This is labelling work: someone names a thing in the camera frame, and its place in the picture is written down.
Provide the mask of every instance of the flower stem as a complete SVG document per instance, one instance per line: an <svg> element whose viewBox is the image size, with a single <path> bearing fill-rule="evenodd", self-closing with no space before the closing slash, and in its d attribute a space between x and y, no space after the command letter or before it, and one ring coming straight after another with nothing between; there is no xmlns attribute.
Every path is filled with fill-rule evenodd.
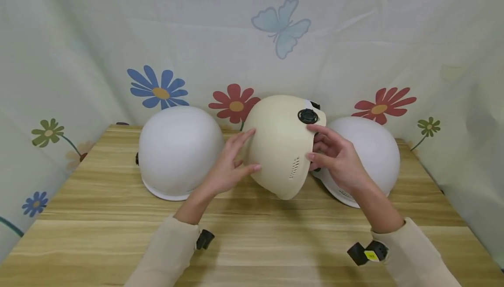
<svg viewBox="0 0 504 287"><path fill-rule="evenodd" d="M77 152L77 154L80 156L82 156L79 152L79 150L77 150L77 147L75 147L75 145L73 144L73 142L71 142L68 138L65 137L65 135L62 135L62 137L74 148L74 150Z"/></svg>
<svg viewBox="0 0 504 287"><path fill-rule="evenodd" d="M417 148L417 147L418 147L418 145L419 145L419 144L422 144L422 141L424 141L424 139L425 139L425 138L427 138L427 135L428 135L428 134L425 134L425 136L421 139L421 141L419 141L419 142L418 142L418 144L417 144L417 145L415 145L415 147L411 148L411 149L410 149L410 151L413 151L415 148Z"/></svg>
<svg viewBox="0 0 504 287"><path fill-rule="evenodd" d="M2 216L0 216L0 223L6 225L7 228L14 231L20 237L23 237L23 235L24 235L23 231L21 231L20 228L16 227L16 225L11 223L10 221L6 220L6 218L3 218Z"/></svg>

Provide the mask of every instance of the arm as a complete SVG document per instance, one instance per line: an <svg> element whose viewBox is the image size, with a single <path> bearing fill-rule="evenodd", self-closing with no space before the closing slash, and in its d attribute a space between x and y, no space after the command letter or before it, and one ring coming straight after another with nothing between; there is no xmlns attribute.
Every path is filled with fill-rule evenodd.
<svg viewBox="0 0 504 287"><path fill-rule="evenodd" d="M229 138L219 159L203 183L179 207L173 217L166 218L152 236L142 260L129 277L125 287L172 287L189 266L196 241L198 224L213 198L230 190L245 175L261 170L258 164L239 166L234 161L241 147L255 130Z"/></svg>
<svg viewBox="0 0 504 287"><path fill-rule="evenodd" d="M388 248L384 264L397 286L459 287L420 228L411 219L404 220L374 182L363 185L367 187L354 192L354 199L371 224L373 239Z"/></svg>
<svg viewBox="0 0 504 287"><path fill-rule="evenodd" d="M329 128L307 128L320 134L315 136L314 152L306 155L312 161L310 169L327 168L335 183L359 204L374 240L388 248L384 264L397 286L459 287L431 241L399 214L369 177L352 143Z"/></svg>

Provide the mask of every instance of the helmet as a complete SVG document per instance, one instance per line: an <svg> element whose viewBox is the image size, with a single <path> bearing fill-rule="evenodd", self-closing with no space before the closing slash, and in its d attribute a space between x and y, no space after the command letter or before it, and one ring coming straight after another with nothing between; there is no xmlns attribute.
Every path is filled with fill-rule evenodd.
<svg viewBox="0 0 504 287"><path fill-rule="evenodd" d="M340 118L327 127L353 143L365 170L388 196L399 176L400 165L399 149L392 134L377 122L360 117ZM326 168L314 171L313 175L343 204L359 208L354 198L336 185Z"/></svg>
<svg viewBox="0 0 504 287"><path fill-rule="evenodd" d="M185 200L202 183L223 147L220 127L202 109L163 109L140 133L138 164L143 184L163 200Z"/></svg>
<svg viewBox="0 0 504 287"><path fill-rule="evenodd" d="M305 154L313 149L314 134L306 124L326 124L315 102L290 95L272 95L250 111L243 131L256 128L244 150L243 162L260 164L252 178L282 200L295 197L310 166Z"/></svg>

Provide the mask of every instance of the helmet vent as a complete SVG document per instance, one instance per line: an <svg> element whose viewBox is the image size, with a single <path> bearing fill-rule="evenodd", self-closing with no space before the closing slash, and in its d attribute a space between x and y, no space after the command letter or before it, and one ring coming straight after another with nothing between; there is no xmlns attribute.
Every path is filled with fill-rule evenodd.
<svg viewBox="0 0 504 287"><path fill-rule="evenodd" d="M296 175L296 172L298 171L298 167L299 167L299 157L294 159L294 163L292 164L292 169L290 171L289 180L294 179L294 176Z"/></svg>
<svg viewBox="0 0 504 287"><path fill-rule="evenodd" d="M351 200L352 202L355 202L354 198L353 198L350 194L348 194L347 192L342 191L342 190L338 190L338 191L339 191L339 193L340 193L341 195L343 195L344 197L348 198L348 199L349 199L349 200Z"/></svg>

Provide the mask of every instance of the red flower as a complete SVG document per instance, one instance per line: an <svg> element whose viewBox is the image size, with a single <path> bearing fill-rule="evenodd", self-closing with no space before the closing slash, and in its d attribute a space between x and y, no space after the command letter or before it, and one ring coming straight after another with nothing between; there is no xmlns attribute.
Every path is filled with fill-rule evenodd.
<svg viewBox="0 0 504 287"><path fill-rule="evenodd" d="M417 101L417 98L410 97L406 99L401 99L404 97L410 88L404 88L397 92L397 88L391 88L387 91L386 88L379 89L376 94L376 103L369 101L359 101L355 105L356 109L364 109L365 111L356 112L352 116L365 117L369 120L376 119L376 122L384 125L387 122L387 117L385 113L392 116L404 115L408 110L405 108L398 108L404 105L410 105Z"/></svg>
<svg viewBox="0 0 504 287"><path fill-rule="evenodd" d="M220 103L211 103L208 107L210 109L223 109L217 114L218 118L229 118L229 121L233 124L238 124L240 121L245 122L252 107L261 99L258 97L251 98L252 88L245 89L242 94L242 89L238 84L230 84L227 87L227 92L229 97L221 91L214 92L213 97Z"/></svg>

